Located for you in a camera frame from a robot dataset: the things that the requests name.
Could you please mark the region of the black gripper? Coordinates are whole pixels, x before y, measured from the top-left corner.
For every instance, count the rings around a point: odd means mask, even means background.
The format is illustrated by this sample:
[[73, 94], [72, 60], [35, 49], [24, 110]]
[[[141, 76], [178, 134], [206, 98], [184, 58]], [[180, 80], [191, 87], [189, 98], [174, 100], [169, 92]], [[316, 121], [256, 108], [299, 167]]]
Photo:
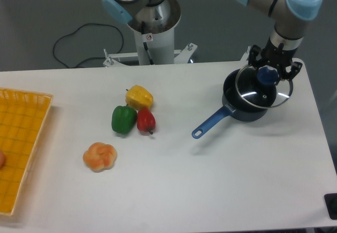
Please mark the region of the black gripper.
[[[248, 65], [254, 69], [262, 67], [262, 62], [265, 60], [267, 65], [278, 68], [279, 80], [292, 81], [299, 74], [303, 66], [302, 62], [292, 61], [294, 50], [284, 50], [284, 44], [281, 43], [281, 48], [275, 46], [269, 38], [266, 46], [261, 50], [257, 45], [250, 48], [248, 56]], [[262, 59], [257, 59], [262, 51]]]

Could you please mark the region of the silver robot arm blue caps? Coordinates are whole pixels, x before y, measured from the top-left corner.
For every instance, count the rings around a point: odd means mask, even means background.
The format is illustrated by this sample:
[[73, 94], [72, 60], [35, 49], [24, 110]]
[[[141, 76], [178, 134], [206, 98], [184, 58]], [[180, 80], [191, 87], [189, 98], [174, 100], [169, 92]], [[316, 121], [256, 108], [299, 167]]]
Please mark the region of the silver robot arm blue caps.
[[[266, 46], [249, 51], [249, 64], [267, 65], [277, 71], [279, 80], [292, 80], [300, 71], [293, 60], [310, 21], [319, 12], [323, 0], [236, 0], [275, 20]], [[104, 9], [116, 21], [126, 24], [135, 37], [140, 65], [179, 64], [188, 61], [191, 52], [174, 54], [174, 29], [181, 19], [177, 0], [102, 0]]]

